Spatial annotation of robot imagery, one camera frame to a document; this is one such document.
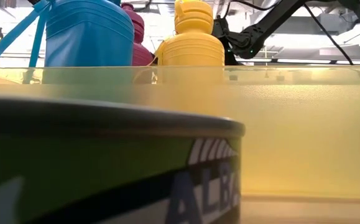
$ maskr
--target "black robotic arm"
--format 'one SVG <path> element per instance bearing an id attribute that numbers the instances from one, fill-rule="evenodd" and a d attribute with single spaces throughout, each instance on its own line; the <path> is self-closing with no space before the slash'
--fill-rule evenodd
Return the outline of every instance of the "black robotic arm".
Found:
<path id="1" fill-rule="evenodd" d="M 226 50 L 226 65 L 237 65 L 235 56 L 250 59 L 264 46 L 265 40 L 275 32 L 293 13 L 311 0 L 282 0 L 273 7 L 258 23 L 242 32 L 231 32 L 225 18 L 215 19 L 213 35 L 223 43 Z M 360 20 L 360 0 L 338 0 L 340 4 L 353 10 Z"/>

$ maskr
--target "can lid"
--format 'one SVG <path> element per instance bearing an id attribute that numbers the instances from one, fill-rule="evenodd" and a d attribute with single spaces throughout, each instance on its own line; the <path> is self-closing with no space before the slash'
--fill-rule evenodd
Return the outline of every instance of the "can lid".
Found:
<path id="1" fill-rule="evenodd" d="M 239 138 L 244 134 L 244 125 L 227 118 L 102 101 L 0 97 L 0 134 Z"/>

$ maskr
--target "green can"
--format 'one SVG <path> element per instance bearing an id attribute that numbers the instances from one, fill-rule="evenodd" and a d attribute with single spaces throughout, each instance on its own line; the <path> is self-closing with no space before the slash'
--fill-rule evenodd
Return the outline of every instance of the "green can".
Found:
<path id="1" fill-rule="evenodd" d="M 238 223 L 244 126 L 0 98 L 0 223 Z"/>

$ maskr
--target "plastic bottle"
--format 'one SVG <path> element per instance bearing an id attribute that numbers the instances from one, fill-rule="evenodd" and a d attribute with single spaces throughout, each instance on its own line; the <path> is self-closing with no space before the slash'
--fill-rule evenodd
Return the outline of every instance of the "plastic bottle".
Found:
<path id="1" fill-rule="evenodd" d="M 158 65 L 191 67 L 159 68 L 159 83 L 221 83 L 223 81 L 224 47 L 211 35 L 213 10 L 199 0 L 176 0 L 176 35 L 161 43 L 156 54 Z"/>
<path id="2" fill-rule="evenodd" d="M 121 0 L 110 0 L 110 2 L 112 2 L 113 4 L 120 6 L 120 3 L 122 2 Z"/>
<path id="3" fill-rule="evenodd" d="M 46 67 L 129 66 L 134 26 L 107 0 L 56 0 L 46 24 Z"/>
<path id="4" fill-rule="evenodd" d="M 160 65 L 223 66 L 224 47 L 211 35 L 213 10 L 199 0 L 175 1 L 176 36 L 165 41 Z"/>
<path id="5" fill-rule="evenodd" d="M 140 15 L 134 12 L 134 7 L 131 3 L 123 3 L 122 9 L 130 16 L 134 24 L 134 50 L 132 56 L 133 66 L 146 66 L 153 60 L 149 50 L 147 50 L 141 43 L 144 40 L 144 20 Z"/>

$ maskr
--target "yellow bottle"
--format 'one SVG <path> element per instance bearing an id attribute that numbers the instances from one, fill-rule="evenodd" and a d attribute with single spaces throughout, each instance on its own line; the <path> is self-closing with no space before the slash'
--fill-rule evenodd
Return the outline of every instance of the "yellow bottle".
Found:
<path id="1" fill-rule="evenodd" d="M 159 46 L 158 65 L 198 68 L 171 68 L 171 71 L 163 68 L 164 82 L 220 82 L 223 79 L 224 47 L 211 35 L 213 10 L 200 0 L 176 0 L 174 11 L 177 35 Z"/>

